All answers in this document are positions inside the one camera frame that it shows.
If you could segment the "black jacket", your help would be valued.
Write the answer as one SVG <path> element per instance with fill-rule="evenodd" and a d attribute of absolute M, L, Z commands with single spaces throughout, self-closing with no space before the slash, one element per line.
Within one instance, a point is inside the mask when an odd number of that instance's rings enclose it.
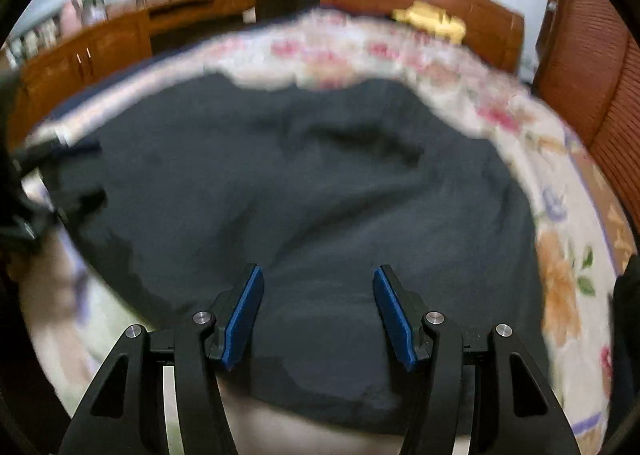
<path fill-rule="evenodd" d="M 373 273 L 481 333 L 511 325 L 540 367 L 541 282 L 528 200 L 495 146 L 396 81 L 242 89 L 220 74 L 145 97 L 94 132 L 101 152 L 44 172 L 101 187 L 81 256 L 151 324 L 212 303 L 247 264 L 264 300 L 244 387 L 295 414 L 398 435 L 407 375 L 388 359 Z"/>

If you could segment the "dark folded clothes pile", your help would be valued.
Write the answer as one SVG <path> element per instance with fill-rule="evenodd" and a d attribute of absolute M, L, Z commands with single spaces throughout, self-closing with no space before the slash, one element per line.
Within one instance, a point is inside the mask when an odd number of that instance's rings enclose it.
<path fill-rule="evenodd" d="M 639 257 L 630 257 L 616 279 L 612 299 L 612 393 L 608 432 L 612 438 L 624 420 L 632 418 L 615 454 L 639 453 Z"/>

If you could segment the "floral blanket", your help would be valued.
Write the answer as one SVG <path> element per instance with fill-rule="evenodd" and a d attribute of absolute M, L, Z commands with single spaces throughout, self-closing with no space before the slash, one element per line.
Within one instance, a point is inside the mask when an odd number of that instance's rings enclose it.
<path fill-rule="evenodd" d="M 552 109 L 466 48 L 385 19 L 314 10 L 208 39 L 105 80 L 58 106 L 29 140 L 96 140 L 97 129 L 145 97 L 210 74 L 259 91 L 396 81 L 451 128 L 494 145 L 523 189 L 534 220 L 548 355 L 548 366 L 539 367 L 579 450 L 599 452 L 611 409 L 614 285 L 636 248 L 608 181 Z M 129 322 L 167 328 L 128 305 L 81 256 L 72 234 L 65 230 L 48 240 L 21 289 L 38 359 L 68 411 L 76 409 Z M 404 431 L 391 435 L 331 425 L 256 399 L 243 385 L 250 353 L 242 371 L 221 381 L 242 452 L 398 449 Z"/>

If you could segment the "wooden desk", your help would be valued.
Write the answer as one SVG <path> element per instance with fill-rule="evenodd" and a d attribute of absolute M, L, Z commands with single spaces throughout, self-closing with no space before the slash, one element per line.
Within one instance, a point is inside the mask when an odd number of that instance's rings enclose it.
<path fill-rule="evenodd" d="M 6 147 L 21 144 L 63 100 L 152 56 L 152 39 L 175 29 L 240 16 L 256 0 L 130 0 L 107 7 L 104 22 L 81 29 L 21 68 Z"/>

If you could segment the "wooden louvered wardrobe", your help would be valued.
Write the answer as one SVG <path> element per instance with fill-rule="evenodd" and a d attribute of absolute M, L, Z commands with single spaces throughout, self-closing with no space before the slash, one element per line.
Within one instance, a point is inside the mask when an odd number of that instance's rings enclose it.
<path fill-rule="evenodd" d="M 639 45 L 610 0 L 552 0 L 534 91 L 585 144 L 639 226 Z"/>

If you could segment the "yellow plush toy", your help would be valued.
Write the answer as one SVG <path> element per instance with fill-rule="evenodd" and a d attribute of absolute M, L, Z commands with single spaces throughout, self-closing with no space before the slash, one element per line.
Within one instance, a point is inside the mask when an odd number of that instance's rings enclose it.
<path fill-rule="evenodd" d="M 407 8 L 395 8 L 392 19 L 436 38 L 448 40 L 451 44 L 461 44 L 466 35 L 466 25 L 462 19 L 449 15 L 443 8 L 422 1 L 414 1 Z"/>

